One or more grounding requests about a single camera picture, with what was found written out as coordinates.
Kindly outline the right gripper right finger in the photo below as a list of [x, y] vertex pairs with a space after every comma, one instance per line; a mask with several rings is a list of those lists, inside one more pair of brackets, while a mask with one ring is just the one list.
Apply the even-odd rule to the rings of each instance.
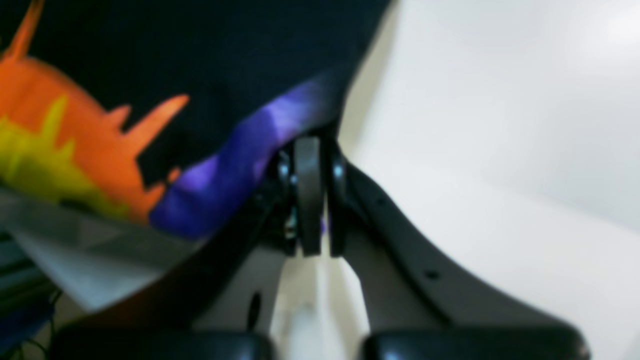
[[327, 146], [330, 253], [359, 280], [370, 333], [359, 360], [589, 360], [571, 324], [438, 249], [386, 192]]

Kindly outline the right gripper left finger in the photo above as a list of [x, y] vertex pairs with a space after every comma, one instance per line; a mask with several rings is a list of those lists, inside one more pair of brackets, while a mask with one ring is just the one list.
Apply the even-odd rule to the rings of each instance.
[[276, 360], [275, 294], [292, 247], [285, 223], [291, 151], [199, 251], [162, 278], [66, 326], [52, 360]]

